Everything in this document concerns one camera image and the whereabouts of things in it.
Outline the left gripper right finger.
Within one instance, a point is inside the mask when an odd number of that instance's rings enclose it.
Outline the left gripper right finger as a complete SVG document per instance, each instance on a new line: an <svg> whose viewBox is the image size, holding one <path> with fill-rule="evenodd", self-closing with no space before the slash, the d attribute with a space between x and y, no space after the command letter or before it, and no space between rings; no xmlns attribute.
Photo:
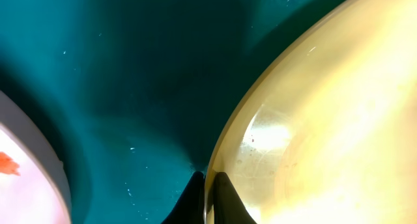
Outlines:
<svg viewBox="0 0 417 224"><path fill-rule="evenodd" d="M225 172L216 174L213 192L215 224L256 224Z"/></svg>

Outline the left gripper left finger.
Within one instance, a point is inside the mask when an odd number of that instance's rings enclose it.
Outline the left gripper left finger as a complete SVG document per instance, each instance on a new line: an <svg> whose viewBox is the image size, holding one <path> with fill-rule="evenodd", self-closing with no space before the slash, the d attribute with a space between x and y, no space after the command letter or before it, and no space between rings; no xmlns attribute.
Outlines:
<svg viewBox="0 0 417 224"><path fill-rule="evenodd" d="M204 174L196 171L162 224L204 224Z"/></svg>

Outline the yellow green plate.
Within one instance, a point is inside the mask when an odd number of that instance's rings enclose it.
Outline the yellow green plate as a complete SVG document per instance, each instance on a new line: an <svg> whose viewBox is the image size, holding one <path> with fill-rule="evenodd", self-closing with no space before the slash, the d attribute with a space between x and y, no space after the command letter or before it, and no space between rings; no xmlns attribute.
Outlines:
<svg viewBox="0 0 417 224"><path fill-rule="evenodd" d="M416 222L416 0L346 0L294 41L228 120L226 173L256 223Z"/></svg>

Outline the white plate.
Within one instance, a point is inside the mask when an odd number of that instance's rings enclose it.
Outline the white plate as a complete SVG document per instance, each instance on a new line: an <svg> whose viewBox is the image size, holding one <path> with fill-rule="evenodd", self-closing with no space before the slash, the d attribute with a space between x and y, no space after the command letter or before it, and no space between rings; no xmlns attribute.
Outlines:
<svg viewBox="0 0 417 224"><path fill-rule="evenodd" d="M1 93L1 223L71 224L62 161L33 121Z"/></svg>

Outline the teal plastic tray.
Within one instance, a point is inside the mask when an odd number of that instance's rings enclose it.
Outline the teal plastic tray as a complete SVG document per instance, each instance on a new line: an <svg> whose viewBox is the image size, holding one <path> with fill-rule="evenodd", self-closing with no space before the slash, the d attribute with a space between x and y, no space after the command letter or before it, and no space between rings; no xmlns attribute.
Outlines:
<svg viewBox="0 0 417 224"><path fill-rule="evenodd" d="M1 0L1 90L68 178L74 223L161 223L242 97L345 0Z"/></svg>

